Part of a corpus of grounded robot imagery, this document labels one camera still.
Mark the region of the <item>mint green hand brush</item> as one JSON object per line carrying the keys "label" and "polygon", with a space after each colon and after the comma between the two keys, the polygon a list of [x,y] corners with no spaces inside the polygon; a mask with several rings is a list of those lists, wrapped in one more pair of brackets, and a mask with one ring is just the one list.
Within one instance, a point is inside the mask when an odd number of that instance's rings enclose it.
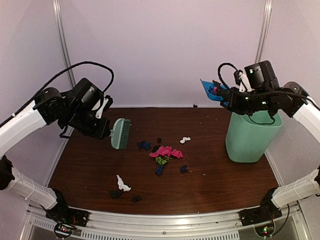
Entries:
{"label": "mint green hand brush", "polygon": [[114,149],[121,150],[127,147],[130,127],[130,119],[119,118],[114,122],[113,128],[110,132],[110,143]]}

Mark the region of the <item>blue plastic dustpan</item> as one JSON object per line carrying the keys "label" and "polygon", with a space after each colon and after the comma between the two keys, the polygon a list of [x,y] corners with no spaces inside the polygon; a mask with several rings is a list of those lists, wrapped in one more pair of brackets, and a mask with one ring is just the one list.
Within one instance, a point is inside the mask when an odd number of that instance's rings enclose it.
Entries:
{"label": "blue plastic dustpan", "polygon": [[206,93],[206,96],[214,102],[221,102],[223,100],[223,97],[220,95],[217,95],[217,93],[214,91],[214,87],[217,87],[213,82],[205,81],[200,79],[200,82],[204,88],[204,91]]}

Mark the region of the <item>dark blue scrap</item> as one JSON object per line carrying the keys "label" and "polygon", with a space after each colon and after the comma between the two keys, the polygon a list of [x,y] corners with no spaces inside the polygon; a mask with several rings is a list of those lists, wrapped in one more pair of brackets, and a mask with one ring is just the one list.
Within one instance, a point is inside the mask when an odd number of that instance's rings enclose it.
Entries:
{"label": "dark blue scrap", "polygon": [[155,174],[157,176],[161,176],[164,172],[164,168],[165,166],[164,165],[159,165],[156,169],[155,169]]}
{"label": "dark blue scrap", "polygon": [[144,149],[146,151],[150,150],[151,149],[151,143],[148,142],[148,141],[141,141],[141,142],[138,142],[137,143],[137,146],[140,148],[140,149]]}
{"label": "dark blue scrap", "polygon": [[187,165],[183,165],[181,168],[180,168],[180,172],[182,174],[184,173],[187,173],[189,170],[188,170],[188,166]]}

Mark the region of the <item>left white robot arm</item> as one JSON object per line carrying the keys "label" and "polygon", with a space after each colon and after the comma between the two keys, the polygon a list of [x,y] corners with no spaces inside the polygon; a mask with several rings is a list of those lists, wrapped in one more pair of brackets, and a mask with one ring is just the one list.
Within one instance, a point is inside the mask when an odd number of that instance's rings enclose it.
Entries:
{"label": "left white robot arm", "polygon": [[49,87],[38,93],[21,112],[13,114],[0,127],[0,189],[38,203],[61,222],[69,221],[72,211],[63,193],[22,174],[6,153],[33,132],[54,122],[62,130],[72,127],[94,139],[109,137],[110,120],[103,117],[103,112],[112,104],[112,97],[95,86],[75,87],[66,92]]}

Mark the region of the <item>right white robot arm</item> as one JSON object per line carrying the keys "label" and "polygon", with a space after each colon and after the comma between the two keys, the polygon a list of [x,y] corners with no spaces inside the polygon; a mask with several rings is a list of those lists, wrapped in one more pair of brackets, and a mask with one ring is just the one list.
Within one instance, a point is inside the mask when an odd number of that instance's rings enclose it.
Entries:
{"label": "right white robot arm", "polygon": [[[274,88],[268,85],[261,89],[241,92],[238,88],[216,85],[216,94],[222,97],[221,105],[240,115],[252,116],[266,110],[274,116],[278,110],[301,124],[317,141],[320,139],[320,108],[309,94],[296,82]],[[291,202],[303,200],[320,193],[320,170],[316,168],[308,175],[268,192],[264,204],[256,210],[259,220],[268,220],[275,212]]]}

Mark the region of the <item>mint green waste bin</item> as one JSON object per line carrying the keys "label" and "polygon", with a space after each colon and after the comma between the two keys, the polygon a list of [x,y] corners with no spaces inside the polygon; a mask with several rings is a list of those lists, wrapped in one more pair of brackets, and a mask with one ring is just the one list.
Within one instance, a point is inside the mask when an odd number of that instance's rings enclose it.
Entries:
{"label": "mint green waste bin", "polygon": [[235,163],[256,163],[263,156],[283,125],[277,113],[270,118],[267,111],[253,116],[231,114],[225,147],[230,160]]}

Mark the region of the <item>long white paper scrap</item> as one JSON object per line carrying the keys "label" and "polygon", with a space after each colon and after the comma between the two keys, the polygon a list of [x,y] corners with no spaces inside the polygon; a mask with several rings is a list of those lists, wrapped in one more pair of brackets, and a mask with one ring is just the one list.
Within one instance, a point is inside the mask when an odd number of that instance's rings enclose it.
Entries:
{"label": "long white paper scrap", "polygon": [[118,189],[124,192],[130,192],[132,188],[126,185],[123,179],[118,174],[116,175],[116,177],[117,177]]}

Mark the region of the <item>black scrap under pink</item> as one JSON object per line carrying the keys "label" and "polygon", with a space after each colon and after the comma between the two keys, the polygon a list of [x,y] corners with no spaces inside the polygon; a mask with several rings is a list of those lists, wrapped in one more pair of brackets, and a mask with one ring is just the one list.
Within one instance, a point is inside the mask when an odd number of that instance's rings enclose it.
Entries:
{"label": "black scrap under pink", "polygon": [[152,148],[152,153],[156,153],[158,150],[159,150],[159,148],[161,147],[162,145],[156,145],[156,146],[154,146],[153,148]]}

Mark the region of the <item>small white paper scrap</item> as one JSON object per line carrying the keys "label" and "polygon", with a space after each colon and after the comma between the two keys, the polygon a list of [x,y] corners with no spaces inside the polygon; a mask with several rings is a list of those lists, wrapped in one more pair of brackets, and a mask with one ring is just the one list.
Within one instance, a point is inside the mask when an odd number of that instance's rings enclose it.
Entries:
{"label": "small white paper scrap", "polygon": [[190,137],[184,136],[179,142],[180,142],[181,144],[184,144],[184,143],[186,143],[186,142],[188,142],[188,141],[190,141],[190,140],[191,140]]}

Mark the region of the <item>green paper scrap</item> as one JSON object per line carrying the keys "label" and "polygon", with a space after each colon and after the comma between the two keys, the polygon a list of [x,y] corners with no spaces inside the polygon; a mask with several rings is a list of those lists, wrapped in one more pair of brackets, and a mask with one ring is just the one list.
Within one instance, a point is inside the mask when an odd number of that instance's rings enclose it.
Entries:
{"label": "green paper scrap", "polygon": [[163,166],[168,163],[169,159],[164,156],[158,156],[155,158],[155,161],[158,165]]}

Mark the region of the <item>large pink paper scrap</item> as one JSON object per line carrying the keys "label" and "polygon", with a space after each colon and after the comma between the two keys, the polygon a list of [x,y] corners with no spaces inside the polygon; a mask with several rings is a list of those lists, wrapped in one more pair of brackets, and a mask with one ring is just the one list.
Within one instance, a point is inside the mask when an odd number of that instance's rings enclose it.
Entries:
{"label": "large pink paper scrap", "polygon": [[150,157],[152,158],[157,158],[157,157],[173,157],[177,159],[183,158],[183,153],[180,150],[173,149],[170,146],[160,146],[155,152],[151,152],[149,154]]}

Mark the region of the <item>small black scrap front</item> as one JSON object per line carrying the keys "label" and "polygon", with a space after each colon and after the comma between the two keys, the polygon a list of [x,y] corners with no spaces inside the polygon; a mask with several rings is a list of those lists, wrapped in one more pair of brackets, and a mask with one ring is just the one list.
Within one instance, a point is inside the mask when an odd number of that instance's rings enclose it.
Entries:
{"label": "small black scrap front", "polygon": [[139,202],[141,200],[142,200],[142,197],[140,195],[134,195],[133,198],[132,198],[132,201],[134,203],[137,203],[137,202]]}

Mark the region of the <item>right aluminium frame post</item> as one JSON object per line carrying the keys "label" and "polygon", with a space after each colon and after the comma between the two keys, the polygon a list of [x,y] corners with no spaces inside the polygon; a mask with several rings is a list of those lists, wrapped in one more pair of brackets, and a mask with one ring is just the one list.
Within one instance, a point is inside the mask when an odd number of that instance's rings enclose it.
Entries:
{"label": "right aluminium frame post", "polygon": [[262,14],[262,22],[261,22],[261,28],[260,28],[260,35],[258,40],[258,46],[257,51],[255,55],[255,63],[259,63],[262,61],[263,53],[266,47],[270,25],[271,25],[271,19],[272,19],[272,0],[265,0],[264,1],[264,9]]}

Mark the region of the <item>aluminium frame post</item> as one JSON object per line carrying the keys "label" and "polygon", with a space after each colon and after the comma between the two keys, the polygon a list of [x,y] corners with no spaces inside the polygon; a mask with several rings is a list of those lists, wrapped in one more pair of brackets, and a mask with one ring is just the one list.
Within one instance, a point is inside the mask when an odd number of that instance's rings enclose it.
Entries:
{"label": "aluminium frame post", "polygon": [[258,46],[257,51],[255,55],[255,63],[259,63],[262,61],[263,53],[266,47],[270,25],[271,25],[271,19],[272,19],[272,0],[265,0],[264,1],[264,9],[262,14],[262,22],[261,22],[261,28],[260,28],[260,35],[258,40]]}
{"label": "aluminium frame post", "polygon": [[64,66],[68,68],[72,64],[70,60],[70,55],[68,51],[67,40],[66,40],[66,35],[64,30],[63,16],[61,11],[61,1],[53,0],[52,4],[53,4],[53,13],[54,13],[56,27],[57,27],[57,34],[58,34],[60,48],[62,52],[62,59],[64,62]]}

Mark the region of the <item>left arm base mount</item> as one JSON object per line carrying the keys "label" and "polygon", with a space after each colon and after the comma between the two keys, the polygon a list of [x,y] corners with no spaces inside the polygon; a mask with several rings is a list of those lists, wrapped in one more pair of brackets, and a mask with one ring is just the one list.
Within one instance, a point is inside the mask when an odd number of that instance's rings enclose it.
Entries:
{"label": "left arm base mount", "polygon": [[65,240],[77,230],[77,227],[87,226],[89,212],[69,207],[61,191],[53,189],[53,192],[56,195],[57,203],[51,209],[42,208],[46,213],[45,216],[56,223],[53,228],[55,236]]}

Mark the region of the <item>front aluminium rail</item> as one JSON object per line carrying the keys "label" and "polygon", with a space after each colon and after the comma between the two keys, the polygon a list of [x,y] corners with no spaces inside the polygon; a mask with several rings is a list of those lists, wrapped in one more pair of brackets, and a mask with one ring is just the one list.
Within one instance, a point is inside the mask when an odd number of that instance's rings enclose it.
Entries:
{"label": "front aluminium rail", "polygon": [[310,240],[298,203],[281,210],[282,217],[244,226],[240,210],[178,215],[121,214],[90,210],[86,226],[78,226],[71,240],[263,240],[258,233],[274,224],[271,240]]}

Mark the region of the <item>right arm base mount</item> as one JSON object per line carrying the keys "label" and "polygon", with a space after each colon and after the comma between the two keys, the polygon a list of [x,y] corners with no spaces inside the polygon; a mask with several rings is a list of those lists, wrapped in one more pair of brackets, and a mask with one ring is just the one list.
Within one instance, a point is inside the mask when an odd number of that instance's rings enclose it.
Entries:
{"label": "right arm base mount", "polygon": [[243,209],[238,214],[242,226],[253,226],[261,238],[270,238],[276,233],[275,220],[283,215],[269,200],[262,201],[257,207]]}

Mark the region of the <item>left aluminium frame post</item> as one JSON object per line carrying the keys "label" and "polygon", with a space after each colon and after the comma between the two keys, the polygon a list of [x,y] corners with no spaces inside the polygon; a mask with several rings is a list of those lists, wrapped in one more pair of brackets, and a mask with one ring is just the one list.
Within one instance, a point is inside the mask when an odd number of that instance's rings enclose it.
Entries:
{"label": "left aluminium frame post", "polygon": [[70,60],[70,55],[68,51],[67,40],[66,40],[66,35],[64,30],[63,16],[61,11],[61,1],[53,0],[52,4],[53,4],[53,13],[54,13],[56,27],[57,27],[57,34],[58,34],[60,48],[62,52],[62,59],[64,62],[64,66],[68,68],[72,64]]}

